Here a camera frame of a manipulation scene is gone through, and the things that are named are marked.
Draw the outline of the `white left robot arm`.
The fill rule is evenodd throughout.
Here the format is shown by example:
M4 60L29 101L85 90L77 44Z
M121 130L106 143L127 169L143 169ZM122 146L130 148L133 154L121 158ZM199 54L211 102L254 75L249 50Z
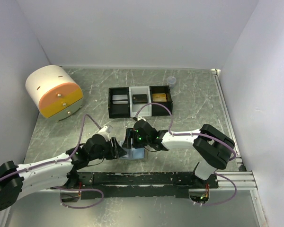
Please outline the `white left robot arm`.
M50 159L21 165L5 162L0 166L0 211L43 189L77 190L81 188L78 170L87 167L90 161L118 159L125 155L127 152L116 138L96 134Z

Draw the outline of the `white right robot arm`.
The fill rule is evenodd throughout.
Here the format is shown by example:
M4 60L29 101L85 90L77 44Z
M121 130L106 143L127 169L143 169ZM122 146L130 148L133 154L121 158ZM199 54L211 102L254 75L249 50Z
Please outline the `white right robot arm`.
M122 147L130 150L147 146L155 152L194 148L204 159L197 164L191 177L196 188L202 188L211 174L224 170L228 162L236 158L234 141L209 124L197 130L175 132L156 130L144 119L138 120L126 130Z

